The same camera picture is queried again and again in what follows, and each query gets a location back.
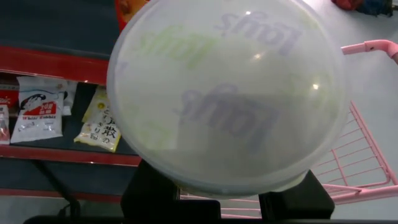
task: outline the cart handle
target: cart handle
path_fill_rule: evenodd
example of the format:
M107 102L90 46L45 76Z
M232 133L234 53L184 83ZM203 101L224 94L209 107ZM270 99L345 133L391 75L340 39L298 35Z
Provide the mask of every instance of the cart handle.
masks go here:
M362 44L342 47L341 50L345 55L382 50L398 64L398 44L390 40L365 41Z

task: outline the snack bag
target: snack bag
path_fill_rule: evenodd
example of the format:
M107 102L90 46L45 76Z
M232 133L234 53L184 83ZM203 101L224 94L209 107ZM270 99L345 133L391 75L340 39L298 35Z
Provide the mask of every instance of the snack bag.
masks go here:
M103 87L98 87L85 114L86 122L75 142L99 146L115 152L121 134L112 118L109 101Z
M72 115L72 106L75 101L77 82L67 81L67 90L63 94L63 111L62 115L69 116Z
M62 136L63 94L66 80L17 77L19 108L11 143Z
M18 115L18 94L19 85L17 80L0 80L0 105L8 106L8 115L11 117Z
M149 0L115 0L120 31Z
M10 144L10 132L8 125L8 107L7 105L0 105L0 144Z
M88 105L88 108L86 110L85 115L83 116L82 122L87 122L88 118L91 116L91 111L93 108L97 108L97 101L95 100L104 100L104 102L107 101L108 96L106 95L106 88L105 86L97 86L97 89L95 90L93 99L91 100L90 104Z

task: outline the shopping cart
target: shopping cart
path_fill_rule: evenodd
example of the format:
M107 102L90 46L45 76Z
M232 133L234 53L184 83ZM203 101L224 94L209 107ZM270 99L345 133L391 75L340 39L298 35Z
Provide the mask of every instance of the shopping cart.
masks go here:
M398 196L397 177L353 102L342 135L312 172L336 205ZM257 196L220 202L224 218L261 218Z

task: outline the red shelf edge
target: red shelf edge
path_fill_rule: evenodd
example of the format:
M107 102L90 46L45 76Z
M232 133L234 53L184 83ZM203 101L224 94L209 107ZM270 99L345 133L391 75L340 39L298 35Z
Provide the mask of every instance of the red shelf edge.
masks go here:
M58 192L49 190L22 190L22 189L0 189L2 196L21 196L21 197L50 197L61 198ZM101 195L101 194L88 194L88 193L75 193L72 194L77 200L87 200L91 202L108 202L119 203L121 196L118 195Z
M0 46L0 72L105 85L108 61Z
M0 157L119 166L138 166L141 161L139 156L24 146L0 146Z

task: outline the store shelf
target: store shelf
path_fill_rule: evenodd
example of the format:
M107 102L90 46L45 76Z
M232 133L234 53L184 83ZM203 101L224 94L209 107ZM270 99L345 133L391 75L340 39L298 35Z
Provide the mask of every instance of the store shelf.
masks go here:
M77 199L119 202L135 167L44 162ZM0 158L0 195L59 197L30 160Z
M46 161L82 162L137 166L141 158L121 138L115 153L100 147L74 143L80 133L81 119L94 95L96 85L79 83L76 90L72 116L63 118L63 137L32 142L19 142L10 146L0 146L0 156L20 159L42 159ZM16 118L10 119L10 129L14 129Z
M112 0L0 2L0 72L105 84L119 28Z

